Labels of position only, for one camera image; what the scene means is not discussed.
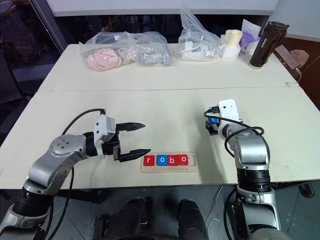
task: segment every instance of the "pink cloth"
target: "pink cloth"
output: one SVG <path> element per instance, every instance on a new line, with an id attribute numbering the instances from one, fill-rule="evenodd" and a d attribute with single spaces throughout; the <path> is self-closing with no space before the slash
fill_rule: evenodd
<path id="1" fill-rule="evenodd" d="M 122 65 L 121 57 L 119 57 L 112 48 L 101 48 L 90 54 L 86 62 L 89 67 L 102 72 L 108 69 L 115 69 Z"/>

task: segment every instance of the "dark floor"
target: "dark floor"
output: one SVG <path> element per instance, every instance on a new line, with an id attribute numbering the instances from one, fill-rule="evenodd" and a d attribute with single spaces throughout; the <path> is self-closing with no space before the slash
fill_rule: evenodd
<path id="1" fill-rule="evenodd" d="M 312 183 L 315 196 L 305 198 L 300 194 L 297 186 L 276 190 L 276 200 L 282 231 L 293 240 L 320 240 L 320 181 Z M 119 211 L 129 200 L 137 197 L 152 197 L 154 201 L 153 224 L 150 232 L 177 236 L 176 211 L 180 200 L 191 199 L 195 201 L 204 218 L 207 218 L 209 238 L 211 240 L 226 240 L 227 236 L 223 225 L 223 206 L 228 193 L 234 188 L 225 185 L 213 206 L 215 196 L 220 186 L 199 185 L 179 187 L 147 187 L 147 188 L 118 188 L 105 190 L 105 200 L 100 204 L 88 203 L 80 200 L 70 200 L 67 214 L 54 239 L 59 240 L 91 240 L 94 233 L 92 222 L 96 216 L 102 214 L 112 215 Z M 1 196 L 1 218 L 6 209 L 12 204 L 17 190 L 7 190 L 12 199 L 5 200 Z M 54 199 L 54 216 L 52 229 L 57 224 L 63 210 L 65 199 Z"/>

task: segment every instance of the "wall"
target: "wall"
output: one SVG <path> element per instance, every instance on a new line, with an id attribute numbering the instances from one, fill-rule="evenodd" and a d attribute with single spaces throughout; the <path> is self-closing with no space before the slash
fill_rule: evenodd
<path id="1" fill-rule="evenodd" d="M 271 15 L 278 0 L 46 0 L 55 17 L 180 14 L 184 3 L 194 14 Z"/>
<path id="2" fill-rule="evenodd" d="M 289 38 L 320 42 L 320 0 L 279 0 L 269 21 L 289 24 Z"/>

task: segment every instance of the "black cable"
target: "black cable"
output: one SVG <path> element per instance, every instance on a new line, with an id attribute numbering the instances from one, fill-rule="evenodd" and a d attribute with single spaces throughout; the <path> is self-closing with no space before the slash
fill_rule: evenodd
<path id="1" fill-rule="evenodd" d="M 76 116 L 70 123 L 69 125 L 65 128 L 65 130 L 62 132 L 61 135 L 65 135 L 66 132 L 69 130 L 69 128 L 79 119 L 81 118 L 83 115 L 85 114 L 88 114 L 88 113 L 91 113 L 91 112 L 100 112 L 100 114 L 106 114 L 106 110 L 103 109 L 103 108 L 94 108 L 94 109 L 90 109 L 90 110 L 87 110 L 87 111 L 84 111 L 83 113 L 79 114 L 78 116 Z M 65 217 L 65 214 L 66 214 L 66 211 L 67 211 L 67 207 L 68 207 L 68 203 L 69 203 L 69 199 L 70 199 L 70 195 L 71 195 L 71 189 L 72 189 L 72 185 L 74 183 L 74 177 L 75 177 L 75 168 L 72 167 L 71 168 L 71 180 L 70 180 L 70 185 L 69 185 L 69 190 L 68 190 L 68 194 L 67 194 L 67 197 L 66 197 L 66 200 L 65 200 L 65 203 L 64 203 L 64 208 L 63 208 L 63 211 L 62 211 L 62 214 L 60 216 L 60 219 L 59 219 L 59 222 L 57 223 L 55 229 L 53 230 L 53 232 L 51 233 L 51 235 L 49 236 L 48 240 L 52 240 L 52 238 L 55 236 L 55 234 L 57 233 L 62 221 L 64 220 L 64 217 Z M 47 229 L 46 229 L 46 233 L 45 233 L 45 237 L 47 236 L 48 232 L 49 232 L 49 229 L 50 229 L 50 226 L 48 225 Z"/>
<path id="2" fill-rule="evenodd" d="M 66 132 L 69 130 L 69 128 L 75 123 L 75 121 L 77 121 L 79 118 L 81 118 L 83 115 L 87 114 L 87 113 L 91 113 L 91 112 L 100 112 L 100 114 L 106 114 L 106 110 L 103 108 L 94 108 L 94 109 L 90 109 L 87 111 L 84 111 L 83 113 L 79 114 L 78 116 L 76 116 L 70 123 L 68 126 L 66 126 L 65 130 L 62 132 L 61 135 L 65 135 Z"/>
<path id="3" fill-rule="evenodd" d="M 70 199 L 70 195 L 71 195 L 71 189 L 72 189 L 72 185 L 74 183 L 74 176 L 75 176 L 75 169 L 74 167 L 71 168 L 71 181 L 70 181 L 70 186 L 69 186 L 69 190 L 68 190 L 68 195 L 66 197 L 65 200 L 65 204 L 64 204 L 64 208 L 61 214 L 61 217 L 59 219 L 58 224 L 56 225 L 55 229 L 53 230 L 53 232 L 51 233 L 50 237 L 48 238 L 48 240 L 52 240 L 52 238 L 55 236 L 56 232 L 58 231 L 58 229 L 60 228 L 60 225 L 62 223 L 62 221 L 64 220 L 66 211 L 67 211 L 67 207 L 68 207 L 68 203 L 69 203 L 69 199 Z"/>
<path id="4" fill-rule="evenodd" d="M 236 194 L 235 194 L 235 201 L 236 201 L 236 203 L 238 203 L 239 200 L 240 200 L 239 193 L 236 192 Z"/>
<path id="5" fill-rule="evenodd" d="M 249 130 L 260 130 L 261 131 L 259 133 L 260 135 L 265 133 L 265 130 L 262 127 L 260 127 L 260 126 L 251 126 L 251 127 L 247 127 L 247 128 L 241 129 L 239 131 L 236 131 L 236 132 L 232 133 L 231 135 L 229 135 L 224 141 L 224 148 L 232 157 L 235 157 L 235 155 L 229 150 L 227 143 L 235 135 L 238 135 L 238 134 L 240 134 L 242 132 L 246 132 L 246 131 L 249 131 Z"/>
<path id="6" fill-rule="evenodd" d="M 230 122 L 230 123 L 238 124 L 238 125 L 241 125 L 241 126 L 243 126 L 243 127 L 246 127 L 247 129 L 251 128 L 249 125 L 244 124 L 244 123 L 242 123 L 242 122 L 240 122 L 240 121 L 236 121 L 236 120 L 232 120 L 232 119 L 225 118 L 225 117 L 220 117 L 220 116 L 207 115 L 208 113 L 210 113 L 209 110 L 205 111 L 204 114 L 203 114 L 203 116 L 206 117 L 206 118 L 218 119 L 218 120 L 223 120 L 223 121 L 227 121 L 227 122 Z M 265 144 L 266 152 L 267 152 L 267 155 L 268 155 L 268 158 L 269 158 L 269 162 L 270 162 L 270 158 L 271 158 L 270 148 L 269 148 L 269 145 L 268 145 L 267 141 L 266 141 L 265 138 L 262 136 L 262 135 L 265 133 L 264 129 L 263 129 L 262 127 L 253 127 L 253 128 L 254 128 L 254 129 L 251 129 L 251 130 L 252 130 L 255 134 L 259 135 L 259 136 L 262 138 L 262 140 L 263 140 L 263 142 L 264 142 L 264 144 Z M 232 154 L 232 152 L 230 152 L 230 150 L 228 149 L 228 147 L 226 147 L 226 145 L 227 145 L 227 143 L 228 143 L 228 142 L 226 143 L 226 140 L 224 141 L 224 147 L 225 147 L 226 151 L 227 151 L 232 157 L 234 157 L 234 154 Z"/>
<path id="7" fill-rule="evenodd" d="M 49 215 L 48 225 L 46 226 L 43 239 L 46 239 L 46 237 L 49 233 L 53 216 L 54 216 L 54 201 L 52 201 L 51 206 L 50 206 L 50 215 Z"/>
<path id="8" fill-rule="evenodd" d="M 232 195 L 235 193 L 236 190 L 237 188 L 233 189 L 232 192 L 230 192 L 229 195 L 226 197 L 224 208 L 223 208 L 223 225 L 224 225 L 226 236 L 228 237 L 229 240 L 232 240 L 232 238 L 230 236 L 228 224 L 227 224 L 227 207 L 228 207 L 230 198 L 232 197 Z"/>

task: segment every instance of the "blue part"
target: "blue part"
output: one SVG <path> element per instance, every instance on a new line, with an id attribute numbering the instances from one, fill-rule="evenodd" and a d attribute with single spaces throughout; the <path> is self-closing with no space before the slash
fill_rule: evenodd
<path id="1" fill-rule="evenodd" d="M 218 124 L 219 120 L 216 118 L 208 117 L 210 124 Z"/>
<path id="2" fill-rule="evenodd" d="M 168 155 L 157 155 L 156 164 L 158 166 L 168 166 Z"/>

